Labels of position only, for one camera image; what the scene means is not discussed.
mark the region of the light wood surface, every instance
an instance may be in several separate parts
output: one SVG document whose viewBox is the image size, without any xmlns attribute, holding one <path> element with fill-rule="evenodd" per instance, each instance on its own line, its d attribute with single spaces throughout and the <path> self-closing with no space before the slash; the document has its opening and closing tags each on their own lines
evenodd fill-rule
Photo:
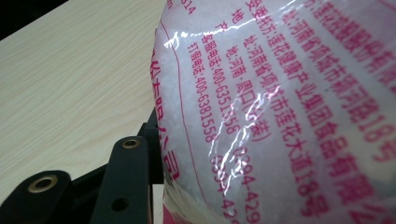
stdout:
<svg viewBox="0 0 396 224">
<path fill-rule="evenodd" d="M 0 203 L 26 177 L 107 163 L 154 107 L 164 1 L 70 0 L 0 42 Z M 156 223 L 162 189 L 156 188 Z"/>
</svg>

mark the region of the metal ring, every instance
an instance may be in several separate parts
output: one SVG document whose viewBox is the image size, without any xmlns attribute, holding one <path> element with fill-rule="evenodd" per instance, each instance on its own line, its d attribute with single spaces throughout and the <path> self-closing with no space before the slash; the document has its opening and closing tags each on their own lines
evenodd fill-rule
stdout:
<svg viewBox="0 0 396 224">
<path fill-rule="evenodd" d="M 51 189 L 58 182 L 58 176 L 56 175 L 44 175 L 37 180 L 33 181 L 29 185 L 29 192 L 31 193 L 41 193 L 48 189 Z"/>
<path fill-rule="evenodd" d="M 122 143 L 124 148 L 134 148 L 140 145 L 140 141 L 137 139 L 127 139 Z"/>
</svg>

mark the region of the hole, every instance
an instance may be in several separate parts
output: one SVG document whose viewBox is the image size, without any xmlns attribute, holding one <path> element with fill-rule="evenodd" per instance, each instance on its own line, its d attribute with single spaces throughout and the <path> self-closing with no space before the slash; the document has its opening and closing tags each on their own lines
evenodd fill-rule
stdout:
<svg viewBox="0 0 396 224">
<path fill-rule="evenodd" d="M 120 212 L 125 210 L 129 205 L 128 199 L 126 198 L 118 198 L 116 201 L 111 204 L 111 209 L 115 212 Z"/>
<path fill-rule="evenodd" d="M 28 190 L 31 193 L 41 193 L 54 187 L 57 182 L 58 177 L 56 175 L 44 175 L 33 181 L 29 185 Z"/>
<path fill-rule="evenodd" d="M 133 148 L 133 147 L 137 147 L 137 146 L 139 146 L 139 145 L 140 145 L 140 142 L 139 142 L 138 140 L 135 140 L 135 139 L 125 140 L 125 141 L 122 143 L 122 146 L 123 146 L 124 148 Z"/>
</svg>

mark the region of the transparent plastic packaging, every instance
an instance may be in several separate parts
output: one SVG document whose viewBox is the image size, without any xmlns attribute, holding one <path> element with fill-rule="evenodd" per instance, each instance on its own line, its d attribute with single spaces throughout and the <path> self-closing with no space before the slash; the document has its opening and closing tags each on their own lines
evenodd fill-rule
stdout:
<svg viewBox="0 0 396 224">
<path fill-rule="evenodd" d="M 396 223 L 396 2 L 168 0 L 150 74 L 176 223 Z"/>
</svg>

